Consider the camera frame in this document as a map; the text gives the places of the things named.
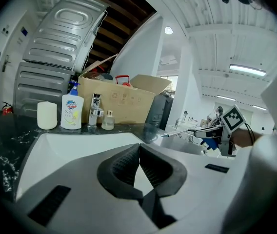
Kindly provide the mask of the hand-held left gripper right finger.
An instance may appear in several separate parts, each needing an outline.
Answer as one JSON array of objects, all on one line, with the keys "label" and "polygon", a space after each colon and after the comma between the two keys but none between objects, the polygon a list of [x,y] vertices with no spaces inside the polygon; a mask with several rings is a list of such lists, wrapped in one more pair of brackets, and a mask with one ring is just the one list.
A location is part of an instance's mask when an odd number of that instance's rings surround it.
[{"label": "hand-held left gripper right finger", "polygon": [[147,144],[139,146],[139,162],[159,197],[175,195],[186,181],[185,166],[153,146]]}]

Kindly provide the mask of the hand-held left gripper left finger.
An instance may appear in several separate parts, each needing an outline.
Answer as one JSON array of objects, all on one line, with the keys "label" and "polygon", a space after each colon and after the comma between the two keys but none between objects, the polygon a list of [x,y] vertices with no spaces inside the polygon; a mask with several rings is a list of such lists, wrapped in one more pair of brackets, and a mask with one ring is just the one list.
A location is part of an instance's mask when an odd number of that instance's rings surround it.
[{"label": "hand-held left gripper left finger", "polygon": [[142,191],[134,188],[139,167],[139,144],[125,146],[125,150],[104,160],[97,169],[97,179],[111,195],[120,199],[142,199]]}]

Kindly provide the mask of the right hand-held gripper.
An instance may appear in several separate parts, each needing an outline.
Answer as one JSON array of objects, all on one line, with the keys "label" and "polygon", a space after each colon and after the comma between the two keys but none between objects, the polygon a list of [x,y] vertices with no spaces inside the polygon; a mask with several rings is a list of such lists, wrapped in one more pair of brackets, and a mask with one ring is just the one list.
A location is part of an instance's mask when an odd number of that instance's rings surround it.
[{"label": "right hand-held gripper", "polygon": [[230,107],[228,111],[223,110],[220,125],[195,130],[194,136],[197,138],[217,138],[220,154],[225,157],[235,157],[236,154],[234,151],[236,148],[231,141],[231,135],[244,123],[246,123],[246,120],[243,114],[239,108],[234,105]]}]

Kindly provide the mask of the person's right forearm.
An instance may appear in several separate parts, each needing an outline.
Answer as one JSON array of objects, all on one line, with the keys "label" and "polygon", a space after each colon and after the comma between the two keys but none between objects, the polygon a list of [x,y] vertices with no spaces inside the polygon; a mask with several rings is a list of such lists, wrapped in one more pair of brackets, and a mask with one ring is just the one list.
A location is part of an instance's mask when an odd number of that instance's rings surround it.
[{"label": "person's right forearm", "polygon": [[252,146],[262,134],[251,133],[249,130],[238,128],[231,135],[231,141],[241,148]]}]

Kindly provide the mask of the chrome vanity faucet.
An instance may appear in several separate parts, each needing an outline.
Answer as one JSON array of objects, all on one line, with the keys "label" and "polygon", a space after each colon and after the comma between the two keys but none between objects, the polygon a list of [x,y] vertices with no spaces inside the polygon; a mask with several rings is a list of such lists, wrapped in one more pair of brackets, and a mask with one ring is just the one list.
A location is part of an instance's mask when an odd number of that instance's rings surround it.
[{"label": "chrome vanity faucet", "polygon": [[175,122],[174,128],[177,129],[180,123],[184,123],[185,119],[188,115],[188,112],[185,110],[183,113],[183,116],[181,118],[178,118]]}]

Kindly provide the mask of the small clear glass bottle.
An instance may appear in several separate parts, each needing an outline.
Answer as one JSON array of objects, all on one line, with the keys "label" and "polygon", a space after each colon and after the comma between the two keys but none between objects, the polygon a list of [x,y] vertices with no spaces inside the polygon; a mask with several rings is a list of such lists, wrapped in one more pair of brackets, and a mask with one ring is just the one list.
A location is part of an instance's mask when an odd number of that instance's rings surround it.
[{"label": "small clear glass bottle", "polygon": [[113,116],[113,111],[108,110],[103,116],[101,128],[104,130],[113,130],[115,125],[115,117]]}]

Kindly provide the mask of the black drawer cabinet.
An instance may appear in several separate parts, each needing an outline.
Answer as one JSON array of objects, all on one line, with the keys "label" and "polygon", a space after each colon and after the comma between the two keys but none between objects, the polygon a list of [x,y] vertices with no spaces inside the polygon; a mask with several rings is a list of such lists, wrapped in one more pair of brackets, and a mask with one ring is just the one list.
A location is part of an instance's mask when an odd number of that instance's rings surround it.
[{"label": "black drawer cabinet", "polygon": [[145,122],[165,130],[173,100],[167,92],[155,96]]}]

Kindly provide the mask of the open cardboard box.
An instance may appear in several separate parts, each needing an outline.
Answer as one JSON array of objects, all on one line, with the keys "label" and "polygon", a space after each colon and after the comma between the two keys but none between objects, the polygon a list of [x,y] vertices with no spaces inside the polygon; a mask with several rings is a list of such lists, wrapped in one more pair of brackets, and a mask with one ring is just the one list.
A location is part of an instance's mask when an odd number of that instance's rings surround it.
[{"label": "open cardboard box", "polygon": [[100,94],[99,108],[104,113],[111,110],[116,124],[144,123],[155,96],[162,93],[171,81],[159,77],[136,75],[129,80],[130,86],[118,84],[116,80],[104,81],[91,78],[93,69],[115,58],[95,61],[82,71],[78,78],[78,95],[84,98],[81,121],[88,123],[93,94]]}]

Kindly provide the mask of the white soap pump bottle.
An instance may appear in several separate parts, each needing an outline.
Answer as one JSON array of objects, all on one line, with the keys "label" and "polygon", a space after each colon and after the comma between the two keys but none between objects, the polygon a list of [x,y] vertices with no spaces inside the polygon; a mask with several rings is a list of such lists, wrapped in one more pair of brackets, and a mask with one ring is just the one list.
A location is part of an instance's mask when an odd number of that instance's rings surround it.
[{"label": "white soap pump bottle", "polygon": [[81,115],[84,98],[78,95],[78,85],[76,81],[68,94],[62,96],[61,101],[61,121],[60,126],[67,130],[77,130],[81,128]]}]

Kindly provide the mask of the white cylindrical cup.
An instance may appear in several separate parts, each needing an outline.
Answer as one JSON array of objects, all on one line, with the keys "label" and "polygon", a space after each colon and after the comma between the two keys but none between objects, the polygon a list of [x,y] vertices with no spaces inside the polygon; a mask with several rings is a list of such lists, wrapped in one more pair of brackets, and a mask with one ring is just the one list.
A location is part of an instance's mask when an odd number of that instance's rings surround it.
[{"label": "white cylindrical cup", "polygon": [[37,104],[37,125],[43,130],[51,130],[57,125],[57,105],[51,102]]}]

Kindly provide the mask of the red lidded plastic container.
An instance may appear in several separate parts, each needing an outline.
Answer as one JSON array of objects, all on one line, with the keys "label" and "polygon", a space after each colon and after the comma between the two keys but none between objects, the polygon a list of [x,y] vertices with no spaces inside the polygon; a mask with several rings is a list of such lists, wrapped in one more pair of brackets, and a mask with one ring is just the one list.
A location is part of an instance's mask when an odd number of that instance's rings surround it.
[{"label": "red lidded plastic container", "polygon": [[116,84],[131,87],[130,79],[128,75],[118,75],[115,77]]}]

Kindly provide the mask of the black marble vanity table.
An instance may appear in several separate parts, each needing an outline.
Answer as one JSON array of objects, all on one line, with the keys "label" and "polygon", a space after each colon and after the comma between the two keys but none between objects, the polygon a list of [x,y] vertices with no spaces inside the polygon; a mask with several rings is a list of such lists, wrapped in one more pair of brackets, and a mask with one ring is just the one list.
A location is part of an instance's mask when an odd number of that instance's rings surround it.
[{"label": "black marble vanity table", "polygon": [[[132,133],[145,143],[156,143],[164,130],[150,123],[115,124],[116,133]],[[57,126],[53,130],[42,130],[33,117],[8,114],[0,116],[0,197],[14,202],[17,195],[18,179],[31,145],[44,133],[69,135],[103,135],[100,127],[88,129],[82,124],[79,130],[66,130]]]}]

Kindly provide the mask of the grey metal washing machine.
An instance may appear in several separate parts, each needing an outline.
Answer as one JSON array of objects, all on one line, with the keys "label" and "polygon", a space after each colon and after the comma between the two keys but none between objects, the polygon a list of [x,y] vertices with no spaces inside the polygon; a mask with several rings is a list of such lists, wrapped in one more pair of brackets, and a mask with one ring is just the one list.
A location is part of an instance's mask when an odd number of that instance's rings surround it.
[{"label": "grey metal washing machine", "polygon": [[58,67],[20,62],[14,84],[14,114],[36,117],[37,104],[51,102],[57,105],[60,120],[62,96],[68,93],[69,81],[74,74]]},{"label": "grey metal washing machine", "polygon": [[80,74],[108,7],[101,0],[60,0],[29,40],[23,60]]}]

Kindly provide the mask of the red fire extinguisher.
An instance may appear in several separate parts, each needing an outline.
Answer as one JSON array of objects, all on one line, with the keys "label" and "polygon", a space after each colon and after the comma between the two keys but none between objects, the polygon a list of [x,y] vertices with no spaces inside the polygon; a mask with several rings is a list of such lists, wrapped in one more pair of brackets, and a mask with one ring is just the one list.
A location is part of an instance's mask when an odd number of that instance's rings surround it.
[{"label": "red fire extinguisher", "polygon": [[13,113],[13,107],[11,104],[3,101],[3,107],[2,107],[2,115],[12,114]]}]

